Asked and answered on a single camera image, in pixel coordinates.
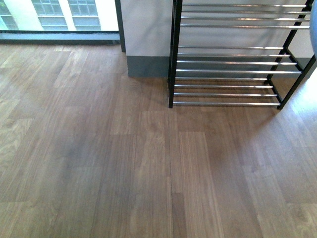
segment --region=metal shoe rack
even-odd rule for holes
[[[281,110],[316,61],[313,56],[301,66],[289,50],[297,31],[309,29],[302,23],[309,21],[313,1],[269,5],[183,4],[173,0],[169,107],[273,106]],[[212,40],[208,46],[179,45],[184,28],[276,29],[277,34],[287,30],[289,34],[282,46],[224,47]],[[297,78],[283,98],[272,81],[275,75],[283,76],[280,80]]]

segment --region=wooden floor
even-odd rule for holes
[[[316,89],[168,109],[120,46],[0,45],[0,237],[316,238]]]

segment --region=chrome bar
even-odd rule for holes
[[[180,24],[182,27],[206,27],[206,28],[247,28],[247,29],[264,29],[264,28],[277,28],[277,29],[309,29],[309,26],[238,26],[238,25],[204,25],[204,24]]]
[[[310,21],[309,18],[271,18],[271,17],[196,17],[181,16],[182,19],[188,20],[219,20],[219,21]]]
[[[254,74],[301,74],[298,71],[270,71],[270,70],[216,70],[216,69],[177,69],[176,72],[200,73],[254,73]]]
[[[226,47],[226,46],[178,46],[179,48],[220,49],[220,50],[282,50],[283,47]]]
[[[246,81],[246,82],[264,82],[267,78],[205,78],[205,77],[176,77],[178,81]]]
[[[298,4],[192,4],[185,3],[183,6],[210,6],[210,7],[298,7],[304,8],[306,5],[298,5]]]
[[[234,94],[234,93],[174,93],[176,97],[229,97],[229,98],[267,98],[277,94]]]
[[[290,57],[291,55],[245,55],[245,54],[194,54],[194,53],[178,53],[178,56],[184,57],[241,57],[241,58],[264,58],[264,57],[272,57],[272,58],[284,58]]]
[[[250,64],[250,65],[297,65],[293,62],[232,62],[232,61],[207,61],[207,60],[178,60],[178,63],[207,63],[207,64]]]
[[[203,84],[175,84],[175,88],[212,88],[212,89],[267,89],[272,86],[250,86],[250,85],[203,85]]]
[[[310,11],[285,11],[285,12],[276,12],[276,11],[225,11],[225,10],[183,10],[182,12],[191,12],[191,13],[219,13],[219,14],[276,14],[276,15],[287,15],[287,14],[299,14],[299,15],[308,15]]]
[[[217,106],[217,107],[277,107],[280,103],[212,103],[212,102],[173,102],[175,106]]]

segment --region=window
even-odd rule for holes
[[[98,16],[95,0],[68,0],[73,16]]]
[[[68,0],[73,21],[78,31],[100,31],[95,0]]]
[[[68,27],[64,17],[40,17],[40,23],[46,31],[67,31]]]
[[[38,16],[63,16],[58,0],[32,0]]]
[[[8,30],[18,30],[18,27],[3,0],[0,0],[0,26],[1,25],[3,25],[1,29],[6,27]]]
[[[44,30],[68,30],[58,0],[32,0],[32,3]]]

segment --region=blue object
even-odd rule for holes
[[[310,21],[311,42],[315,55],[317,55],[317,5],[313,3]]]

